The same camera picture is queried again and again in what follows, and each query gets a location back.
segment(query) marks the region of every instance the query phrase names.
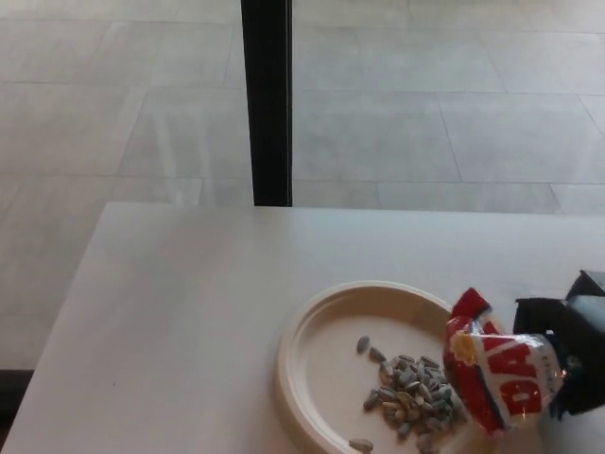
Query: plate rim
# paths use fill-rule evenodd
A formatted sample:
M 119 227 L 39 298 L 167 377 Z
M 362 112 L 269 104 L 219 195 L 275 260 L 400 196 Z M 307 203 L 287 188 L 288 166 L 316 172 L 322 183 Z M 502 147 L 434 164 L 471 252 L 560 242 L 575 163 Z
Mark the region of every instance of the plate rim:
M 290 380 L 288 379 L 287 364 L 289 352 L 291 351 L 291 345 L 304 326 L 305 319 L 309 315 L 319 311 L 323 306 L 328 304 L 335 295 L 356 288 L 388 288 L 404 293 L 411 293 L 424 298 L 427 302 L 432 303 L 447 312 L 451 312 L 450 305 L 445 303 L 441 298 L 427 293 L 426 291 L 406 284 L 380 280 L 353 281 L 339 284 L 317 293 L 299 307 L 292 318 L 287 322 L 279 340 L 273 373 L 274 394 L 276 404 L 278 405 L 279 410 L 281 410 L 279 411 L 279 415 L 288 420 L 287 422 L 283 422 L 283 426 L 285 426 L 288 434 L 294 439 L 296 444 L 308 446 L 313 452 L 317 452 L 318 449 L 324 454 L 342 454 L 347 451 L 343 449 L 344 446 L 337 445 L 334 440 L 325 436 L 322 431 L 317 428 L 317 425 L 310 421 L 311 418 L 307 418 L 306 414 L 302 411 L 301 406 L 298 404 L 296 394 L 293 392 L 293 387 L 290 386 Z

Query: floor tile grout line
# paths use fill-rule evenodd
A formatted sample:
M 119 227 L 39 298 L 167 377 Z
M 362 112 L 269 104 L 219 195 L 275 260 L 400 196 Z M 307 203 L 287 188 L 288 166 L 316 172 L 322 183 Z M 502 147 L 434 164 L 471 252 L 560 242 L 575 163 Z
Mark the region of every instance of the floor tile grout line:
M 221 181 L 234 181 L 234 182 L 249 182 L 251 178 L 234 178 L 234 177 L 222 177 L 222 176 L 191 176 L 191 175 L 142 175 L 142 174 L 121 174 L 115 173 L 112 175 L 107 174 L 94 174 L 94 173 L 36 173 L 36 172 L 0 172 L 0 178 L 2 177 L 16 177 L 16 178 L 113 178 L 113 179 L 141 179 L 141 180 L 221 180 Z M 513 181 L 513 182 L 488 182 L 478 180 L 344 180 L 344 179 L 319 179 L 319 178 L 300 178 L 295 177 L 292 179 L 297 182 L 315 182 L 315 183 L 386 183 L 386 184 L 565 184 L 570 186 L 605 186 L 603 183 L 578 183 L 578 182 L 529 182 L 529 181 Z
M 91 58 L 86 62 L 86 64 L 83 65 L 84 68 L 78 78 L 79 79 L 78 84 L 81 84 L 85 79 L 88 78 L 90 71 L 93 67 L 93 63 L 95 62 L 96 54 L 99 53 L 101 46 L 105 43 L 105 40 L 107 39 L 107 36 L 108 36 L 110 30 L 112 29 L 113 24 L 114 24 L 114 22 L 109 22 L 107 24 L 107 28 L 103 32 L 103 36 L 101 36 L 101 39 L 98 40 L 98 43 L 96 44 L 96 49 L 91 54 Z
M 383 197 L 381 196 L 382 191 L 380 190 L 380 182 L 375 182 L 376 184 L 376 197 L 378 198 L 378 207 L 380 210 L 385 209 L 385 204 L 383 202 Z
M 548 188 L 550 189 L 550 193 L 552 194 L 552 197 L 555 198 L 555 203 L 557 203 L 557 206 L 559 207 L 559 213 L 566 214 L 565 210 L 563 210 L 563 205 L 562 205 L 561 201 L 557 197 L 557 193 L 555 192 L 555 189 L 552 187 L 552 184 L 553 183 L 549 183 Z
M 54 17 L 0 17 L 0 23 L 3 22 L 120 22 L 120 23 L 136 23 L 136 24 L 167 24 L 167 25 L 200 25 L 200 26 L 237 26 L 241 25 L 241 21 L 186 21 L 172 19 L 137 19 L 132 17 L 66 17 L 66 16 L 54 16 Z M 366 28 L 366 29 L 378 29 L 378 30 L 409 30 L 409 31 L 427 31 L 427 32 L 451 32 L 451 33 L 559 33 L 569 35 L 603 35 L 605 34 L 605 27 L 602 30 L 582 30 L 582 31 L 570 31 L 570 30 L 557 30 L 557 29 L 536 29 L 535 26 L 529 24 L 532 29 L 510 29 L 510 28 L 448 28 L 448 27 L 418 27 L 418 26 L 339 26 L 339 25 L 324 25 L 324 24 L 309 24 L 304 21 L 298 20 L 297 26 L 304 26 L 309 28 Z
M 98 83 L 89 81 L 39 81 L 39 80 L 0 80 L 0 84 L 6 85 L 64 85 L 64 86 L 77 86 L 77 87 L 97 87 L 97 88 L 148 88 L 148 89 L 162 89 L 162 90 L 196 90 L 196 91 L 229 91 L 229 92 L 240 92 L 245 93 L 246 87 L 229 87 L 222 86 L 220 84 L 209 84 L 203 83 L 200 85 L 196 84 L 123 84 L 123 83 Z M 572 92 L 511 92 L 511 91 L 460 91 L 460 90 L 373 90 L 369 88 L 364 89 L 349 89 L 349 88 L 329 88 L 329 89 L 318 89 L 318 88 L 303 88 L 294 87 L 294 92 L 310 92 L 310 93 L 364 93 L 374 95 L 477 95 L 477 96 L 605 96 L 605 91 L 601 93 L 572 93 Z
M 584 111 L 586 111 L 586 113 L 588 114 L 588 116 L 590 116 L 590 119 L 593 120 L 593 124 L 595 125 L 596 130 L 600 132 L 601 137 L 603 137 L 603 139 L 605 140 L 605 131 L 601 130 L 601 128 L 598 126 L 597 122 L 595 121 L 595 118 L 590 113 L 590 110 L 588 109 L 588 107 L 586 106 L 586 104 L 584 104 L 584 100 L 582 99 L 583 96 L 591 96 L 591 95 L 576 95 L 576 97 L 578 98 L 579 103 L 584 108 Z
M 139 108 L 137 110 L 136 117 L 134 118 L 134 121 L 132 122 L 132 128 L 130 129 L 130 132 L 129 132 L 129 138 L 127 139 L 126 143 L 124 144 L 124 152 L 122 153 L 120 162 L 115 170 L 115 174 L 113 175 L 114 177 L 120 175 L 120 170 L 122 168 L 122 165 L 124 164 L 124 159 L 126 158 L 126 153 L 129 150 L 130 140 L 132 140 L 132 136 L 134 135 L 134 130 L 136 129 L 136 126 L 139 122 L 139 118 L 141 116 L 141 112 L 143 111 L 143 106 L 145 105 L 145 103 L 147 101 L 147 97 L 149 96 L 149 87 L 148 86 L 143 87 L 143 89 L 145 90 L 145 93 L 143 94 L 143 99 L 141 100 L 141 105 L 139 106 Z M 115 188 L 115 181 L 113 181 L 112 194 L 113 194 L 114 188 Z
M 505 93 L 509 93 L 510 91 L 507 88 L 507 84 L 504 82 L 504 79 L 502 78 L 502 75 L 500 74 L 500 71 L 498 70 L 498 66 L 495 64 L 495 61 L 494 61 L 493 55 L 492 55 L 492 51 L 490 50 L 487 43 L 483 39 L 483 33 L 479 33 L 479 41 L 481 42 L 481 47 L 483 47 L 483 50 L 485 50 L 485 53 L 487 54 L 488 58 L 490 59 L 490 63 L 492 64 L 493 71 L 498 76 L 498 80 L 500 80 L 500 83 L 502 84 L 502 88 L 504 89 Z
M 441 100 L 439 99 L 439 96 L 435 96 L 436 100 L 437 100 L 437 105 L 439 106 L 439 115 L 441 118 L 441 123 L 443 125 L 443 128 L 445 129 L 445 135 L 447 136 L 447 143 L 450 146 L 450 151 L 452 152 L 452 157 L 454 158 L 454 164 L 456 165 L 456 172 L 458 173 L 458 178 L 460 179 L 461 182 L 463 182 L 464 180 L 462 179 L 462 172 L 460 171 L 460 165 L 458 163 L 458 158 L 456 157 L 456 153 L 454 152 L 454 144 L 452 143 L 452 138 L 450 137 L 450 131 L 447 129 L 447 124 L 445 123 L 445 116 L 443 115 L 443 109 L 441 108 Z
M 7 217 L 9 216 L 9 212 L 10 212 L 10 209 L 12 208 L 12 205 L 17 200 L 17 197 L 19 196 L 19 194 L 21 193 L 21 191 L 24 190 L 25 180 L 27 178 L 28 178 L 27 176 L 23 176 L 23 177 L 19 178 L 17 190 L 15 191 L 14 195 L 12 196 L 12 199 L 10 200 L 9 206 L 7 207 L 6 211 L 4 212 L 4 214 L 2 215 L 2 217 L 0 218 L 0 230 L 2 230 L 2 228 L 4 227 L 5 221 L 7 220 Z
M 231 64 L 233 46 L 235 45 L 235 30 L 236 30 L 236 27 L 233 26 L 232 30 L 231 30 L 231 40 L 229 42 L 229 55 L 227 56 L 227 61 L 225 62 L 225 71 L 223 72 L 223 80 L 220 84 L 220 86 L 223 88 L 225 88 L 225 82 L 227 82 L 227 75 L 229 73 L 229 66 Z

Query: paper plate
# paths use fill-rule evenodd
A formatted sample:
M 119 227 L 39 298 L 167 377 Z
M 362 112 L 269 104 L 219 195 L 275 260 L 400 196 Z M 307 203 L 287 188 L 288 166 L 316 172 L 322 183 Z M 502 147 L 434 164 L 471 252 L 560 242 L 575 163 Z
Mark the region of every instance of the paper plate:
M 331 288 L 307 302 L 282 336 L 274 371 L 277 410 L 302 452 L 353 453 L 349 439 L 366 438 L 375 454 L 418 454 L 414 434 L 399 442 L 380 410 L 363 411 L 380 383 L 377 365 L 355 347 L 367 335 L 387 358 L 441 362 L 448 314 L 446 303 L 423 291 L 375 281 Z M 444 437 L 441 454 L 544 451 L 535 431 L 514 435 L 496 443 L 469 423 Z

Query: plastic bag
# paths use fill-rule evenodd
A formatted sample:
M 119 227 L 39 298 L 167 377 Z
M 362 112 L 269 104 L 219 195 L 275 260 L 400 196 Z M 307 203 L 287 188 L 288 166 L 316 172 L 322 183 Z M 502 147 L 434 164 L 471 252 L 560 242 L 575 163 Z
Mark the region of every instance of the plastic bag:
M 443 365 L 466 410 L 492 436 L 535 424 L 566 376 L 552 340 L 505 333 L 473 288 L 453 307 Z

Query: gray floor tile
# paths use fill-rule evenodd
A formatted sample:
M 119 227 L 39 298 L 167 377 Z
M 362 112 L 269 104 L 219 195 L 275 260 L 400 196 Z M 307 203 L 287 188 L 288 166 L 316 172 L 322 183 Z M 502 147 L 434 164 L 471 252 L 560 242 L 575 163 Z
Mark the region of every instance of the gray floor tile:
M 35 369 L 54 319 L 38 315 L 0 316 L 0 368 Z
M 560 72 L 572 92 L 605 95 L 605 43 L 597 35 L 566 33 L 560 50 Z
M 62 16 L 63 0 L 0 0 L 0 17 L 50 19 Z
M 27 177 L 0 227 L 0 314 L 54 316 L 113 179 Z
M 254 206 L 251 180 L 205 179 L 199 194 L 202 206 Z
M 78 21 L 0 22 L 0 79 L 78 82 L 108 26 Z
M 166 26 L 151 83 L 220 87 L 225 79 L 232 36 L 231 26 Z
M 408 0 L 295 0 L 293 17 L 309 26 L 405 27 L 411 15 Z
M 250 178 L 246 92 L 149 89 L 120 173 Z
M 181 0 L 177 21 L 200 24 L 239 24 L 242 22 L 239 0 Z
M 296 179 L 459 180 L 434 95 L 300 91 L 294 105 Z
M 118 177 L 112 201 L 197 205 L 200 191 L 196 178 Z
M 385 209 L 558 213 L 548 184 L 508 183 L 379 183 Z
M 482 35 L 507 91 L 572 93 L 561 71 L 561 33 L 484 33 Z
M 2 225 L 2 219 L 14 201 L 22 181 L 23 178 L 21 177 L 0 175 L 0 225 Z
M 292 32 L 292 43 L 294 87 L 361 88 L 361 61 L 354 30 L 297 26 Z
M 357 38 L 368 90 L 504 91 L 477 33 L 364 28 Z
M 605 32 L 605 4 L 600 0 L 519 0 L 538 31 Z
M 605 94 L 605 43 L 583 33 L 484 33 L 509 91 Z
M 411 26 L 452 30 L 532 30 L 516 0 L 411 0 Z
M 567 215 L 605 215 L 605 184 L 552 184 Z
M 115 174 L 145 90 L 9 84 L 0 87 L 0 172 Z
M 605 135 L 605 96 L 580 96 L 579 98 Z
M 378 188 L 375 182 L 312 182 L 294 181 L 294 206 L 322 208 L 378 209 Z
M 84 80 L 112 85 L 149 84 L 164 33 L 163 24 L 114 22 Z
M 64 0 L 62 14 L 75 19 L 171 21 L 180 0 Z
M 465 182 L 605 183 L 605 141 L 576 96 L 441 95 Z

